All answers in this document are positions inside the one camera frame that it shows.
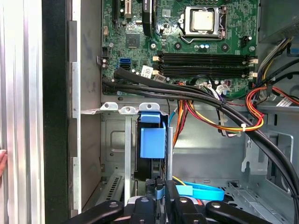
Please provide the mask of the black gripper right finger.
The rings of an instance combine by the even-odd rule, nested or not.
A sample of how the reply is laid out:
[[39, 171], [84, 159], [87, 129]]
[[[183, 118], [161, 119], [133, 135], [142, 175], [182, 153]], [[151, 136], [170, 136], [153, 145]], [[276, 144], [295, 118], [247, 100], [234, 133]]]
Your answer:
[[179, 196], [174, 181], [165, 182], [166, 212], [170, 224], [263, 224], [264, 220], [222, 201], [198, 205]]

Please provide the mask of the person's hand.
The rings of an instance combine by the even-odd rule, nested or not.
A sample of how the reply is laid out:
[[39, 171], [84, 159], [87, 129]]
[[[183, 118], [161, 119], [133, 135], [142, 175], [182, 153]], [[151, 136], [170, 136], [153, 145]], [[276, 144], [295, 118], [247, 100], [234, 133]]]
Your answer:
[[2, 182], [2, 175], [5, 171], [7, 164], [7, 151], [4, 149], [0, 150], [0, 182]]

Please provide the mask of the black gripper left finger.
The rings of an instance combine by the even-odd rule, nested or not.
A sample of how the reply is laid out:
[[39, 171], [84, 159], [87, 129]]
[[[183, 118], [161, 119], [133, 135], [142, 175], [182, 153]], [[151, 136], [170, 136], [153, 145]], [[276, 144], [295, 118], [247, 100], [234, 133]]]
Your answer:
[[154, 224], [156, 202], [150, 197], [134, 196], [124, 205], [108, 200], [64, 221], [65, 224]]

